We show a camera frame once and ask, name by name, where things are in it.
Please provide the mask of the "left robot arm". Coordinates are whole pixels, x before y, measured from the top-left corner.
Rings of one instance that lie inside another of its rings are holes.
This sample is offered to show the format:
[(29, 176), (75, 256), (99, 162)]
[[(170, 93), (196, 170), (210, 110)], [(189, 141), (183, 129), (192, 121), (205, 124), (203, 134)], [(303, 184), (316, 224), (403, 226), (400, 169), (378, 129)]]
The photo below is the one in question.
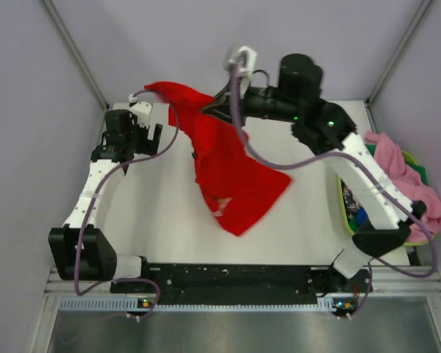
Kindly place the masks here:
[(162, 126), (149, 132), (149, 103), (115, 104), (104, 115), (106, 126), (91, 153), (87, 181), (64, 224), (51, 229), (49, 245), (57, 272), (63, 280), (110, 281), (126, 278), (135, 291), (147, 290), (151, 272), (145, 258), (117, 254), (104, 235), (104, 225), (115, 192), (135, 155), (154, 156)]

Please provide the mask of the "red t shirt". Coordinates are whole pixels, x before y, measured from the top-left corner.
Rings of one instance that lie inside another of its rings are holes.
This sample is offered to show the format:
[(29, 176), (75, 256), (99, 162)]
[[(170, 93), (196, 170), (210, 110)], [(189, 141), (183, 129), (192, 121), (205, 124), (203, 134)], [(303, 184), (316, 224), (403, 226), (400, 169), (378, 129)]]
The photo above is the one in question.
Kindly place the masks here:
[(213, 97), (176, 82), (145, 85), (171, 102), (168, 123), (189, 137), (204, 201), (218, 224), (241, 236), (263, 218), (292, 178), (249, 157), (232, 125), (201, 113)]

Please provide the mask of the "pink t shirt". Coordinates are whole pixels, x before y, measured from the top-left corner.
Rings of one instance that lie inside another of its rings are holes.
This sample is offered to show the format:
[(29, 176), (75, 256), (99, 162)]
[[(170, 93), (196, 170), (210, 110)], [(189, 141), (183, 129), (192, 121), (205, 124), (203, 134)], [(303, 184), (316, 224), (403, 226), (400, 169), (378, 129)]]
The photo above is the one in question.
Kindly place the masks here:
[(436, 235), (441, 230), (441, 199), (435, 189), (426, 185), (419, 171), (407, 164), (400, 146), (382, 133), (367, 132), (365, 143), (374, 160), (394, 186), (412, 201), (422, 201), (426, 212), (420, 219), (425, 228)]

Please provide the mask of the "lime green plastic basket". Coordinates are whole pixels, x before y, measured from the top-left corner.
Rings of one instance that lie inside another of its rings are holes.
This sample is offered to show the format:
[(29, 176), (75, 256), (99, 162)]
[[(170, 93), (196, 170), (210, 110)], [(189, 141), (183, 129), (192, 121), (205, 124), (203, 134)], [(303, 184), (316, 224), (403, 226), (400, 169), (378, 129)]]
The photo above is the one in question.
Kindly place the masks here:
[(343, 182), (343, 181), (341, 180), (341, 178), (338, 177), (337, 178), (337, 186), (338, 186), (338, 195), (339, 195), (339, 202), (340, 202), (340, 209), (341, 209), (341, 218), (343, 220), (344, 227), (345, 227), (347, 233), (350, 236), (352, 236), (355, 233), (355, 231), (357, 230), (358, 226), (356, 225), (354, 218), (352, 218), (349, 221), (346, 217), (343, 198), (342, 198), (341, 182)]

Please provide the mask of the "green t shirt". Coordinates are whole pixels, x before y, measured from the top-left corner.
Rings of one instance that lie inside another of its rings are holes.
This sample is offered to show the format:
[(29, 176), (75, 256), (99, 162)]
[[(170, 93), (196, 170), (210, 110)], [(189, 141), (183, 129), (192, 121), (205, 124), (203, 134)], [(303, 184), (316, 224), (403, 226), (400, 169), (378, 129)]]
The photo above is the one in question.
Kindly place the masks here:
[[(375, 144), (365, 144), (367, 147), (367, 150), (370, 152), (370, 154), (372, 156), (374, 156), (375, 152), (376, 152), (376, 145)], [(416, 172), (419, 173), (420, 178), (423, 182), (424, 185), (428, 184), (428, 180), (427, 180), (427, 176), (426, 176), (426, 170), (423, 166), (418, 165), (417, 164), (417, 160), (415, 159), (415, 157), (410, 154), (409, 152), (402, 150), (401, 151), (403, 159), (405, 161), (405, 163), (412, 168), (413, 170), (415, 170)]]

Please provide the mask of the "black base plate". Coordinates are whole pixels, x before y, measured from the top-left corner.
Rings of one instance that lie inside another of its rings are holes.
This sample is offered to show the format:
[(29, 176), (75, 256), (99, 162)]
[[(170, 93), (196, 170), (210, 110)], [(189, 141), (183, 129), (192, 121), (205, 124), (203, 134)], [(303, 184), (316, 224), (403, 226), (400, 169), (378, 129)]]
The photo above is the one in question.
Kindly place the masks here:
[(330, 266), (152, 263), (143, 277), (159, 286), (160, 304), (315, 304), (372, 290), (367, 269), (346, 279)]

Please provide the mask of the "blue t shirt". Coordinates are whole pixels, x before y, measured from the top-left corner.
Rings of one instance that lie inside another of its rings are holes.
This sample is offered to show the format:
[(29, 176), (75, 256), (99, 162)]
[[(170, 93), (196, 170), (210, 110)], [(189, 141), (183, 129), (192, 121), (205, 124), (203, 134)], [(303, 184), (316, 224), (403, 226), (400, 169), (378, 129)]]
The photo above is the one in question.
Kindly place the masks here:
[(357, 210), (357, 213), (354, 217), (356, 225), (360, 227), (362, 224), (364, 224), (368, 220), (368, 214), (366, 213), (365, 209), (363, 207), (359, 208)]

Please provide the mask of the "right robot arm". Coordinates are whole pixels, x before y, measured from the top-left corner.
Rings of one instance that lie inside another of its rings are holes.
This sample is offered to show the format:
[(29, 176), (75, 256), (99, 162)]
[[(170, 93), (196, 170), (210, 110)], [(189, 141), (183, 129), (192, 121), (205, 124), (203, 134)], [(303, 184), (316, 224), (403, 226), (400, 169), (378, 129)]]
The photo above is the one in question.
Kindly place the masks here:
[[(413, 224), (420, 225), (426, 211), (392, 183), (370, 155), (357, 126), (338, 104), (321, 96), (323, 70), (304, 54), (288, 54), (279, 65), (277, 86), (252, 86), (257, 53), (247, 46), (233, 48), (224, 68), (228, 84), (203, 113), (231, 124), (249, 154), (261, 164), (280, 171), (293, 170), (322, 160), (358, 198), (368, 220), (332, 262), (330, 286), (347, 290), (366, 263), (403, 246)], [(260, 157), (243, 131), (247, 118), (287, 122), (291, 133), (313, 153), (308, 160), (279, 165)]]

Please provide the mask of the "dark patterned t shirt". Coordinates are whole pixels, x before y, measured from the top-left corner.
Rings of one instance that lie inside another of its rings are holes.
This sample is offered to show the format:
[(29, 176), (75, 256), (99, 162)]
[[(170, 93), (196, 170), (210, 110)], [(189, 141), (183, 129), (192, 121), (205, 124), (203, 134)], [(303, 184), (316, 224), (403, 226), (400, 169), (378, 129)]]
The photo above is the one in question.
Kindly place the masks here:
[(357, 213), (361, 208), (361, 204), (357, 201), (351, 190), (344, 182), (341, 182), (341, 188), (345, 214), (347, 219), (350, 221), (352, 218), (357, 216)]

